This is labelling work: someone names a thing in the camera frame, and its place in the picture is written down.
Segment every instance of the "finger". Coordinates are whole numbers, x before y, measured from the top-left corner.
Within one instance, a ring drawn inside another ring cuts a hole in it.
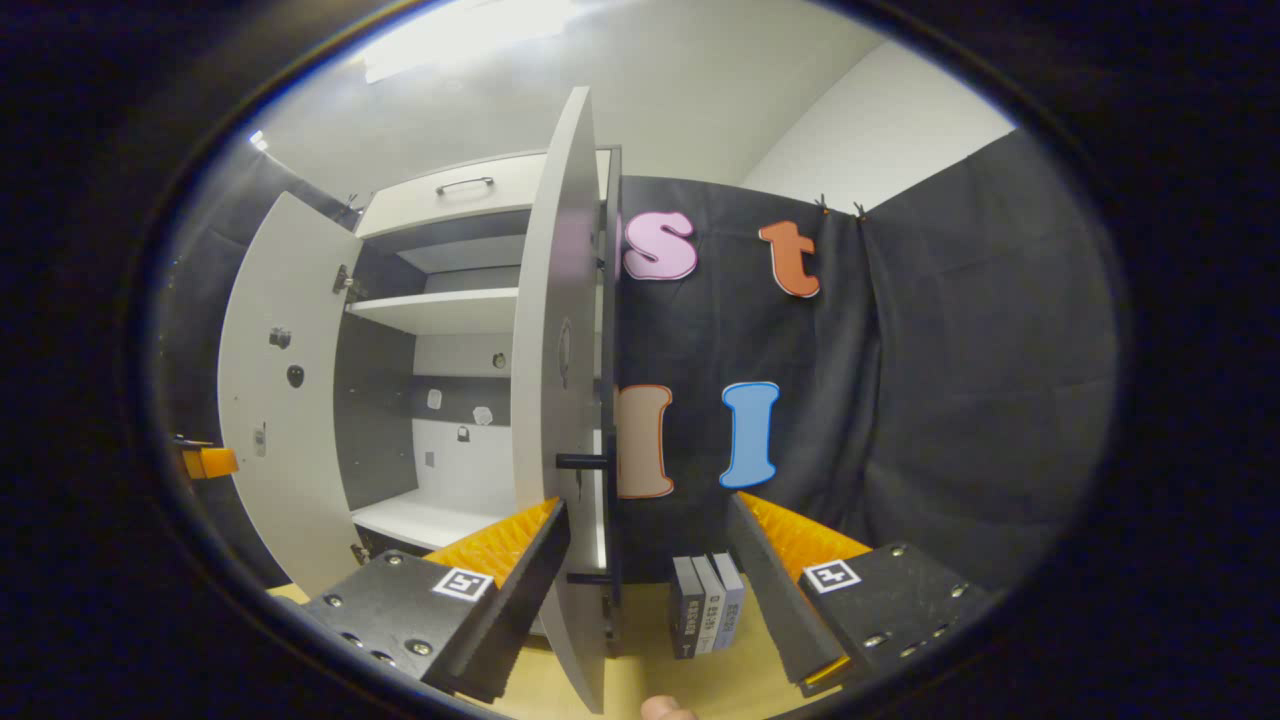
[[[640,717],[643,720],[663,720],[672,711],[678,710],[680,703],[669,694],[657,694],[640,703]]]

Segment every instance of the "orange object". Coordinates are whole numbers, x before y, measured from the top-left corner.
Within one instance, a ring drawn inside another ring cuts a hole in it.
[[[520,557],[525,555],[529,543],[534,542],[534,536],[550,518],[557,502],[559,498],[553,497],[541,505],[499,520],[436,550],[428,555],[426,560],[493,575],[494,584],[500,588],[507,582],[507,575],[516,569]]]
[[[769,243],[773,255],[773,279],[787,295],[813,297],[822,283],[804,272],[804,254],[813,255],[813,240],[800,234],[791,220],[760,228],[760,240]]]
[[[229,447],[183,450],[182,462],[187,466],[187,475],[193,480],[219,478],[239,470],[239,464],[236,462],[236,451]]]
[[[737,495],[760,524],[764,537],[769,538],[769,544],[773,546],[792,582],[799,583],[800,574],[810,565],[845,560],[872,551],[854,538],[781,505],[745,492]]]

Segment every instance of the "white sticker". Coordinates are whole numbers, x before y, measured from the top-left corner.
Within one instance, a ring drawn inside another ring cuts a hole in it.
[[[831,562],[805,568],[804,574],[809,578],[814,589],[820,593],[838,591],[840,588],[847,588],[863,582],[861,578],[849,569],[849,565],[845,565],[844,560],[832,560]]]
[[[484,594],[489,583],[493,583],[492,575],[453,568],[444,575],[444,578],[440,579],[439,583],[435,583],[431,592],[438,592],[440,594],[447,594],[467,602],[475,602]]]

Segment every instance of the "blue letter i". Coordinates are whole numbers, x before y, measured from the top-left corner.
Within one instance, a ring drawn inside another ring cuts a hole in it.
[[[769,416],[778,398],[773,383],[735,383],[724,388],[721,400],[733,411],[733,454],[728,470],[721,475],[727,488],[758,486],[773,477],[769,462]]]

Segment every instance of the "white wall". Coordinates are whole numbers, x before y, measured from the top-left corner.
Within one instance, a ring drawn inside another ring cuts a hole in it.
[[[1012,129],[966,86],[884,42],[783,133],[742,187],[870,209]]]

